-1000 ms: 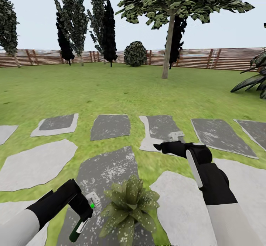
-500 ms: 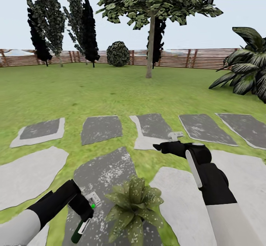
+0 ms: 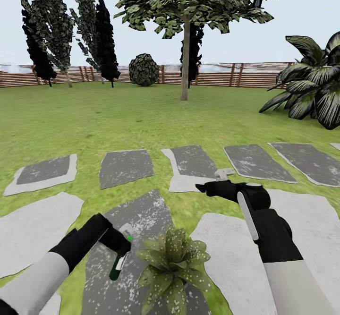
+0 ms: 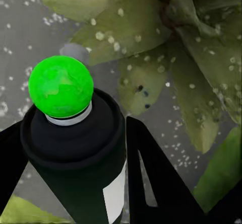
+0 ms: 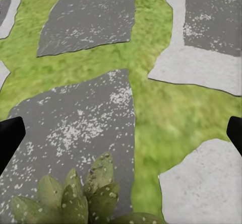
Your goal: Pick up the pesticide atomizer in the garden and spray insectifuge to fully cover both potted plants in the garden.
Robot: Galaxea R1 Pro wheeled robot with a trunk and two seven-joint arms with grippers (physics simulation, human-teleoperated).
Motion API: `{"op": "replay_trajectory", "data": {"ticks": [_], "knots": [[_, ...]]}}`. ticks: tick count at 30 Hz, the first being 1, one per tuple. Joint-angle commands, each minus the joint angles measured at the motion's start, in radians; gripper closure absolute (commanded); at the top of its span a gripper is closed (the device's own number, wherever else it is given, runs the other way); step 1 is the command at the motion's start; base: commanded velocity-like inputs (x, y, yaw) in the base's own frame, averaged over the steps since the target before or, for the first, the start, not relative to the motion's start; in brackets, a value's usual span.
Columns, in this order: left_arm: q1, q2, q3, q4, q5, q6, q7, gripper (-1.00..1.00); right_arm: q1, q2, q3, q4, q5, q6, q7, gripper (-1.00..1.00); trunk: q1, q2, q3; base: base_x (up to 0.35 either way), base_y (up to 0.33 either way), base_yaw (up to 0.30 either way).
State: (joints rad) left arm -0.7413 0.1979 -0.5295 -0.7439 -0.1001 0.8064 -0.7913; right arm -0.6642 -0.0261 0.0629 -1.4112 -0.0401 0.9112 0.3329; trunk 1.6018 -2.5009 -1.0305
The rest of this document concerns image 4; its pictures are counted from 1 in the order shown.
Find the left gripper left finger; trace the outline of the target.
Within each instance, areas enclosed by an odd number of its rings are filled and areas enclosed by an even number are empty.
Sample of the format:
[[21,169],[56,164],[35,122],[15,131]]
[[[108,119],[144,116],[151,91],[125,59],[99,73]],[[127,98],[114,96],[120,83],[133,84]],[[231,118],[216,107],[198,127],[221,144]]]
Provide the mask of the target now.
[[29,160],[20,141],[22,121],[0,132],[0,216]]

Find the insectifuge atomizer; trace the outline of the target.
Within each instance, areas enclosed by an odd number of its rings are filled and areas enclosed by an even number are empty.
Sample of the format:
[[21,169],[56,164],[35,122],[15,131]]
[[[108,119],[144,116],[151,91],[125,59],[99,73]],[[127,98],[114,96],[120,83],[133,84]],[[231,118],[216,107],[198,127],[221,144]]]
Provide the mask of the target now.
[[120,224],[125,203],[125,118],[94,88],[82,45],[62,47],[32,71],[34,104],[20,126],[23,153],[76,224]]

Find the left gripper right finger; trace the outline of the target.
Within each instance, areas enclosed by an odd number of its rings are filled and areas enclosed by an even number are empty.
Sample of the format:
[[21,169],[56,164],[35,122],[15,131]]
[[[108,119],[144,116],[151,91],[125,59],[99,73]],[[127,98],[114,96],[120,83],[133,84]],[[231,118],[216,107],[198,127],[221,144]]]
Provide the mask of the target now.
[[[127,116],[130,224],[211,224],[145,124]],[[145,198],[138,150],[158,207]]]

